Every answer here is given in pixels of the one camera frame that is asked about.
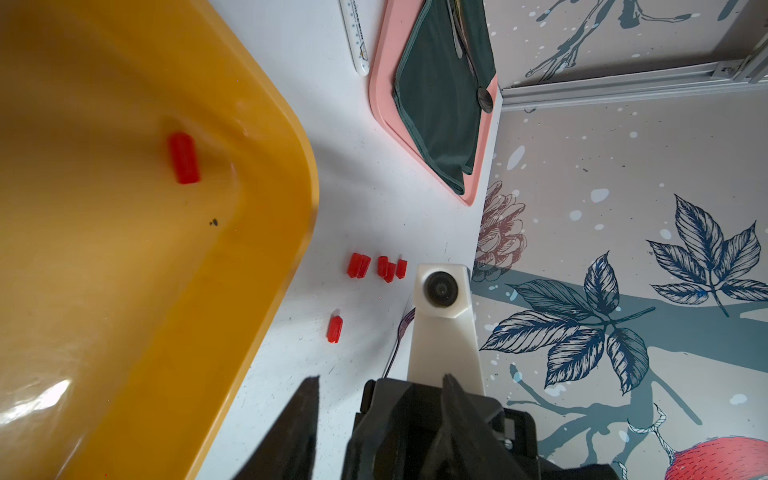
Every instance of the blue leaf print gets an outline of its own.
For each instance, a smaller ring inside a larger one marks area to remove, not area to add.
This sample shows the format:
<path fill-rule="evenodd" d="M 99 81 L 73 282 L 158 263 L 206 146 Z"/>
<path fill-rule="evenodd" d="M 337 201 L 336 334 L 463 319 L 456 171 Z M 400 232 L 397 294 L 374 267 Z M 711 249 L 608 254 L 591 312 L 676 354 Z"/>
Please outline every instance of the blue leaf print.
<path fill-rule="evenodd" d="M 675 225 L 680 238 L 694 259 L 706 268 L 714 270 L 723 252 L 723 232 L 720 225 L 704 210 L 677 198 Z"/>
<path fill-rule="evenodd" d="M 608 253 L 590 265 L 584 278 L 584 291 L 587 293 L 589 305 L 604 315 L 619 306 L 619 284 L 614 269 L 608 262 Z"/>
<path fill-rule="evenodd" d="M 694 260 L 688 250 L 678 245 L 666 245 L 650 240 L 647 242 L 650 243 L 650 248 L 654 249 L 656 261 L 661 265 L 661 268 L 686 282 L 707 282 L 707 272 Z"/>
<path fill-rule="evenodd" d="M 756 280 L 731 280 L 726 282 L 721 290 L 737 300 L 768 302 L 768 285 Z"/>
<path fill-rule="evenodd" d="M 553 346 L 547 358 L 544 387 L 587 376 L 603 356 L 604 337 L 601 329 L 582 329 Z"/>
<path fill-rule="evenodd" d="M 627 393 L 640 385 L 648 372 L 648 349 L 634 331 L 617 328 L 605 343 L 614 371 L 621 381 L 621 391 Z"/>
<path fill-rule="evenodd" d="M 578 329 L 578 323 L 572 319 L 526 310 L 499 323 L 480 350 L 533 352 L 542 346 L 567 339 Z"/>
<path fill-rule="evenodd" d="M 720 282 L 727 282 L 749 272 L 760 261 L 760 242 L 755 234 L 755 223 L 723 243 L 723 256 L 715 268 Z"/>
<path fill-rule="evenodd" d="M 557 280 L 533 280 L 521 285 L 507 285 L 517 290 L 537 312 L 577 321 L 594 315 L 584 297 Z"/>
<path fill-rule="evenodd" d="M 684 305 L 698 305 L 704 303 L 709 293 L 693 283 L 672 283 L 671 285 L 651 285 L 656 293 L 667 300 Z"/>

